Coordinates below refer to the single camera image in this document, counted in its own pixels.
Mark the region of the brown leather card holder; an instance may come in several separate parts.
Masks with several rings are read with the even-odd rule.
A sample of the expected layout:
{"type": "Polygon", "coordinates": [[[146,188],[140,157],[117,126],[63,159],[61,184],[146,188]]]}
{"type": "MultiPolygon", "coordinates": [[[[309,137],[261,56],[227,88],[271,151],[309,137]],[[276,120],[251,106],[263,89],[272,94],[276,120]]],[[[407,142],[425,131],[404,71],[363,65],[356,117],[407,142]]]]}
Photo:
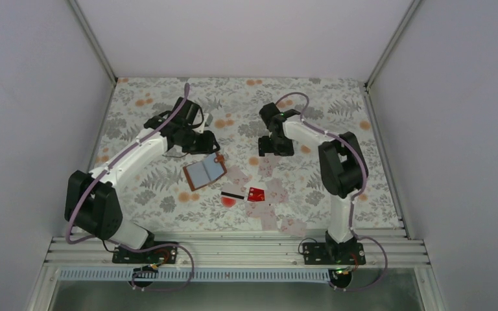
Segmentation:
{"type": "Polygon", "coordinates": [[[183,167],[183,172],[191,191],[196,191],[219,180],[227,173],[227,169],[224,156],[215,152],[201,161],[183,167]]]}

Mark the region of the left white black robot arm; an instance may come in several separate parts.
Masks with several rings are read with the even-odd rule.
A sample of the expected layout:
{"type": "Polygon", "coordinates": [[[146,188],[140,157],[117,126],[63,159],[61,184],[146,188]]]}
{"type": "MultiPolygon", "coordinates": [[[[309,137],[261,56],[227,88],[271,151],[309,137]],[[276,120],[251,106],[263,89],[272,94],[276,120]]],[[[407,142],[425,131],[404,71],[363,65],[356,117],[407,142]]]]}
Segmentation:
{"type": "Polygon", "coordinates": [[[218,161],[220,146],[207,128],[211,121],[211,115],[200,105],[180,97],[172,110],[147,120],[118,154],[89,172],[73,172],[68,179],[64,213],[67,243],[98,238],[127,249],[138,262],[150,260],[154,235],[123,215],[117,192],[175,146],[186,155],[210,154],[218,161]]]}

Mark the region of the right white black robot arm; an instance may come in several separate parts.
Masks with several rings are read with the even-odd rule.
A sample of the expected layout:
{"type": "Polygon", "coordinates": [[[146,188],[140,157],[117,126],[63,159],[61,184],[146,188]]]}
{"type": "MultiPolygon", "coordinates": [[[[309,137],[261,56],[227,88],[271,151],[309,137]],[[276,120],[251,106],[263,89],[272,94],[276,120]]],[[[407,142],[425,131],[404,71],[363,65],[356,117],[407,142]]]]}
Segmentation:
{"type": "Polygon", "coordinates": [[[308,123],[299,111],[281,112],[274,103],[264,105],[259,116],[268,135],[258,139],[259,156],[293,156],[293,142],[318,152],[320,176],[332,195],[331,221],[325,235],[325,254],[334,263],[344,262],[357,245],[353,229],[354,198],[366,186],[368,169],[355,134],[335,134],[308,123]]]}

